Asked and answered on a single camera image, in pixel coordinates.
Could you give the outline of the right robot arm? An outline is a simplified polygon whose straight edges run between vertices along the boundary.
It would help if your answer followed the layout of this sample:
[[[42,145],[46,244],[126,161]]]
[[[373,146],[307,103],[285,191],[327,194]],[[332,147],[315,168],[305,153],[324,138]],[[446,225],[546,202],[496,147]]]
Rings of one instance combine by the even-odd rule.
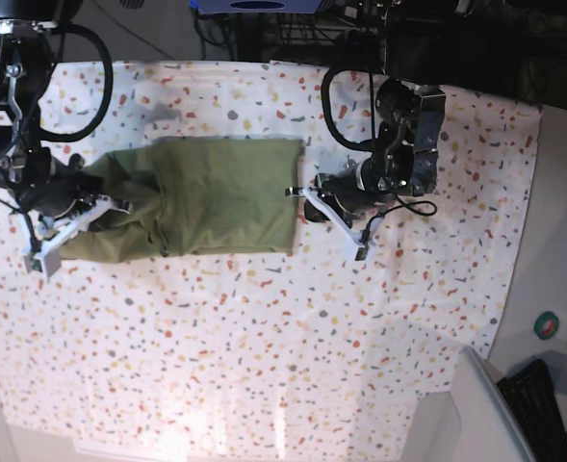
[[[108,48],[94,31],[74,23],[79,1],[0,1],[0,189],[20,212],[65,218],[85,213],[103,193],[101,179],[83,171],[79,155],[63,164],[47,142],[73,143],[102,122],[113,95],[114,70]],[[75,35],[98,51],[104,70],[101,103],[93,119],[69,134],[40,125],[39,102],[63,57],[50,38]]]

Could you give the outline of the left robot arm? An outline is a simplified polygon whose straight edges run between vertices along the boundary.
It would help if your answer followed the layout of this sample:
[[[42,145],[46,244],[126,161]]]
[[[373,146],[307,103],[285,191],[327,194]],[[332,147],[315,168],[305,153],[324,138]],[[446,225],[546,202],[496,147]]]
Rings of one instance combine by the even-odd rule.
[[[382,219],[397,209],[433,216],[445,86],[497,90],[514,85],[525,60],[567,58],[567,1],[388,1],[380,12],[375,59],[344,60],[322,78],[328,132],[364,158],[318,174],[302,190],[312,222],[352,226],[368,211]],[[332,114],[331,87],[345,72],[383,77],[370,85],[371,133],[364,141],[346,138]]]

